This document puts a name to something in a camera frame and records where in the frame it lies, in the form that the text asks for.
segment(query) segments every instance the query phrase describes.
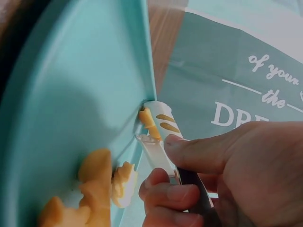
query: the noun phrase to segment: cheese piece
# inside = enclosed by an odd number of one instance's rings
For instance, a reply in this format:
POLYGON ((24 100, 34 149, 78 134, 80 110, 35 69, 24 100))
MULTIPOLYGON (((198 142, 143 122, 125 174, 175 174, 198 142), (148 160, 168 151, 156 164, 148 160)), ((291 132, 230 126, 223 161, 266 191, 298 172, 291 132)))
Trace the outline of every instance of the cheese piece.
POLYGON ((78 178, 83 199, 80 207, 91 209, 87 227, 110 227, 110 195, 112 165, 110 151, 106 148, 90 153, 82 162, 78 178))
POLYGON ((112 181, 112 201, 119 208, 129 206, 136 187, 138 173, 134 164, 124 162, 114 173, 112 181))
POLYGON ((110 227, 110 190, 96 180, 87 181, 79 188, 83 194, 79 206, 91 209, 87 227, 110 227))
POLYGON ((145 128, 148 129, 149 134, 153 138, 156 140, 162 140, 149 108, 145 107, 139 112, 139 119, 144 124, 145 128))
POLYGON ((78 178, 85 183, 90 180, 98 180, 110 187, 112 177, 112 163, 110 150, 103 148, 91 152, 82 162, 78 171, 78 178))
POLYGON ((66 208, 59 197, 54 196, 45 205, 39 219, 39 227, 86 227, 90 216, 90 208, 66 208))

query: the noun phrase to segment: teal plastic tray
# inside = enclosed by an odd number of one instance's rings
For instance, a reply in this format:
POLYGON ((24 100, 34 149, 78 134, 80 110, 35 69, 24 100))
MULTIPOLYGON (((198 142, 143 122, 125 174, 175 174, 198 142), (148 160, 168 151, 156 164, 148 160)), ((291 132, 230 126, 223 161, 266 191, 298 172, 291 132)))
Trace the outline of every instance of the teal plastic tray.
MULTIPOLYGON (((36 226, 55 195, 77 207, 77 171, 95 149, 138 165, 146 99, 156 99, 146 1, 53 0, 0 106, 0 226, 36 226)), ((112 206, 113 227, 123 211, 112 206)))

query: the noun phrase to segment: black handle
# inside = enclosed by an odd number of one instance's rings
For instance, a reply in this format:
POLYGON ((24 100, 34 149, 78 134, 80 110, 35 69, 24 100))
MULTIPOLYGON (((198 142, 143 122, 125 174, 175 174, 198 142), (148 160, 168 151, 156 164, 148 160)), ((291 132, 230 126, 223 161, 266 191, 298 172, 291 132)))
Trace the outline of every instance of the black handle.
POLYGON ((177 168, 181 184, 195 184, 200 190, 200 197, 195 206, 188 210, 189 213, 200 214, 204 217, 205 227, 221 227, 217 212, 212 208, 207 190, 197 173, 177 168))

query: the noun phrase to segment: wooden surface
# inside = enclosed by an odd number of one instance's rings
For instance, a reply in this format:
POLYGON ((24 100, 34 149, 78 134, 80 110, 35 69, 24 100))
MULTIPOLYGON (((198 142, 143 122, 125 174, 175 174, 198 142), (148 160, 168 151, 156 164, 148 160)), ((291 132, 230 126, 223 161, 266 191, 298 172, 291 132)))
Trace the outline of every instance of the wooden surface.
POLYGON ((159 93, 188 0, 147 0, 156 88, 159 93))

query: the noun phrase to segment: white plastic tool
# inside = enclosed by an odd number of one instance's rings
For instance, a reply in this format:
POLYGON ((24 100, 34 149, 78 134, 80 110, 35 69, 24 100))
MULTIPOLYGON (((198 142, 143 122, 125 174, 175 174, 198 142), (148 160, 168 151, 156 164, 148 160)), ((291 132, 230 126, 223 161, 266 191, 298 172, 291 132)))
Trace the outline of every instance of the white plastic tool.
POLYGON ((213 209, 214 205, 198 174, 176 167, 165 153, 163 141, 167 136, 174 134, 183 138, 171 113, 171 108, 167 104, 159 101, 146 102, 143 105, 143 109, 144 108, 150 110, 150 115, 152 117, 149 121, 150 126, 147 128, 152 131, 154 135, 160 135, 157 136, 157 138, 154 138, 151 135, 136 136, 138 141, 142 144, 143 150, 145 151, 151 166, 163 168, 168 173, 171 183, 175 180, 177 184, 197 185, 200 190, 199 201, 188 211, 190 213, 199 213, 205 217, 209 217, 207 219, 209 226, 221 226, 220 220, 213 209))

